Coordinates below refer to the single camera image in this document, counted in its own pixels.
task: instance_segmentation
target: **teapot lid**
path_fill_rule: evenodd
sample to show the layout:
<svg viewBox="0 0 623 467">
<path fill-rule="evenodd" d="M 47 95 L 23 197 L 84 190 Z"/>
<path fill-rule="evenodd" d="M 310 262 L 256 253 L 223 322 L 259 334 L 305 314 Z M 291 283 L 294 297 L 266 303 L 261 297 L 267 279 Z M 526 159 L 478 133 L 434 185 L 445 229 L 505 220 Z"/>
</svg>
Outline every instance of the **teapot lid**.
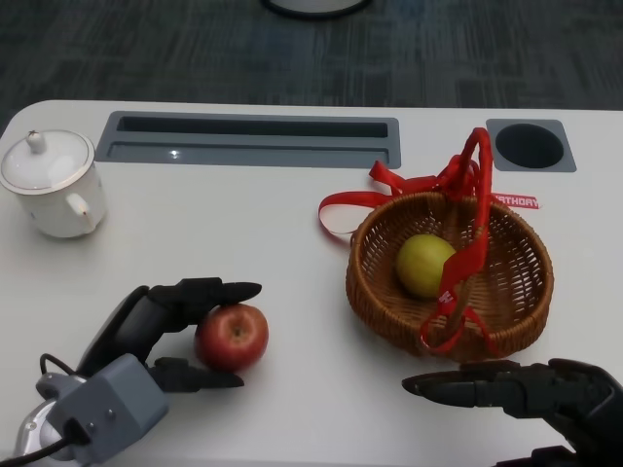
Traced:
<svg viewBox="0 0 623 467">
<path fill-rule="evenodd" d="M 80 178 L 93 156 L 91 142 L 73 131 L 30 131 L 5 155 L 0 180 L 16 193 L 51 193 Z"/>
</svg>

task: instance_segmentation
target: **gray carpet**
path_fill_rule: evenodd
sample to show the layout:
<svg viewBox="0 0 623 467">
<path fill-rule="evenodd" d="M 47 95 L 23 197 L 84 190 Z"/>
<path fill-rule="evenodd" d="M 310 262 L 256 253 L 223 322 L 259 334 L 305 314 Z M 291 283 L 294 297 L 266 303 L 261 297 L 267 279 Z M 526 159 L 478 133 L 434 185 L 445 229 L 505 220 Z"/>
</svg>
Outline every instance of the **gray carpet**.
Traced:
<svg viewBox="0 0 623 467">
<path fill-rule="evenodd" d="M 623 0 L 0 0 L 0 122 L 45 99 L 623 109 Z"/>
</svg>

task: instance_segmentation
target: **basket rim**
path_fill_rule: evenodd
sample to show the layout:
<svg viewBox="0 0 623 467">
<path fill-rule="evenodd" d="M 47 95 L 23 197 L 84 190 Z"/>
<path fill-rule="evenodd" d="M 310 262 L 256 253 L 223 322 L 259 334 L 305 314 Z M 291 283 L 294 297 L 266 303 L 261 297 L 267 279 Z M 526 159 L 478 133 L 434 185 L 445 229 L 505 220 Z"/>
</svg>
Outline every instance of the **basket rim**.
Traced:
<svg viewBox="0 0 623 467">
<path fill-rule="evenodd" d="M 393 198 L 389 202 L 375 208 L 366 219 L 360 224 L 360 226 L 355 231 L 352 237 L 351 249 L 350 249 L 350 257 L 352 260 L 352 270 L 355 274 L 357 282 L 360 284 L 363 292 L 367 296 L 368 300 L 371 300 L 375 307 L 379 310 L 383 311 L 383 315 L 386 319 L 394 322 L 401 323 L 403 325 L 407 325 L 404 320 L 395 313 L 390 313 L 386 306 L 381 303 L 381 301 L 377 298 L 377 296 L 371 291 L 368 286 L 368 281 L 363 276 L 363 267 L 361 266 L 360 261 L 360 251 L 362 248 L 362 239 L 365 235 L 370 231 L 372 226 L 376 223 L 377 219 L 383 216 L 388 210 L 393 209 L 396 205 L 411 202 L 416 199 L 421 198 L 446 198 L 446 196 L 441 192 L 421 192 L 421 193 L 412 193 L 408 195 L 400 195 L 396 198 Z M 461 203 L 476 203 L 476 197 L 463 197 L 459 202 Z M 510 209 L 508 206 L 501 203 L 491 203 L 491 211 L 499 211 L 502 214 L 508 215 L 512 218 L 513 222 L 517 223 L 521 229 L 526 233 L 526 235 L 531 239 L 531 241 L 536 245 L 536 254 L 541 256 L 544 271 L 543 271 L 543 294 L 541 295 L 538 303 L 534 306 L 531 313 L 520 321 L 514 323 L 512 326 L 498 330 L 495 332 L 491 332 L 489 334 L 490 338 L 494 342 L 499 342 L 504 337 L 507 337 L 509 334 L 515 335 L 521 333 L 521 331 L 527 327 L 536 316 L 541 314 L 547 314 L 549 310 L 549 305 L 552 300 L 552 295 L 554 291 L 554 270 L 552 266 L 552 261 L 547 251 L 547 248 L 541 241 L 538 234 L 534 231 L 534 229 L 515 211 Z"/>
</svg>

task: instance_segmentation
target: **yellow-green fruit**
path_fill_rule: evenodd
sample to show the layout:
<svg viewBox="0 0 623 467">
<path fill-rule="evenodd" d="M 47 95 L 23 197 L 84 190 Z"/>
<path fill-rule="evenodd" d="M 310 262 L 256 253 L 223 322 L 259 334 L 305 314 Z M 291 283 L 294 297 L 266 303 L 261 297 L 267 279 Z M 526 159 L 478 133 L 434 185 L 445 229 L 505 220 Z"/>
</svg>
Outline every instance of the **yellow-green fruit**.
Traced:
<svg viewBox="0 0 623 467">
<path fill-rule="evenodd" d="M 443 238 L 430 234 L 414 235 L 398 252 L 398 278 L 412 294 L 433 299 L 439 292 L 444 263 L 455 253 L 452 245 Z"/>
</svg>

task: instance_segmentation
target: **wicker basket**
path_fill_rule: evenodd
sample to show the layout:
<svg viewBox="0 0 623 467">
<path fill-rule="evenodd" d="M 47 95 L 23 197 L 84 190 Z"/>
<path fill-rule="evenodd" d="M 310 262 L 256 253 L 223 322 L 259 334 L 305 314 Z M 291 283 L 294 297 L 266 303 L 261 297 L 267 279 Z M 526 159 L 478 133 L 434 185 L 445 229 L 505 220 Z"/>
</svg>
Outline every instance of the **wicker basket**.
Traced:
<svg viewBox="0 0 623 467">
<path fill-rule="evenodd" d="M 483 165 L 491 159 L 483 160 L 482 155 L 490 149 L 482 146 L 481 141 L 480 170 L 486 173 Z M 481 179 L 482 183 L 489 184 L 490 194 L 491 179 Z M 539 237 L 519 215 L 491 198 L 489 203 L 488 229 L 474 227 L 477 198 L 450 200 L 446 190 L 397 196 L 376 208 L 352 239 L 347 294 L 354 312 L 376 333 L 416 355 L 439 354 L 431 349 L 452 337 L 456 339 L 441 353 L 460 362 L 505 357 L 536 341 L 552 297 L 551 261 Z M 437 312 L 440 301 L 418 300 L 398 281 L 394 260 L 410 236 L 435 234 L 459 250 L 482 232 L 488 238 L 488 242 L 483 239 L 484 266 L 454 288 L 452 313 Z M 467 309 L 475 313 L 473 319 L 464 318 Z"/>
</svg>

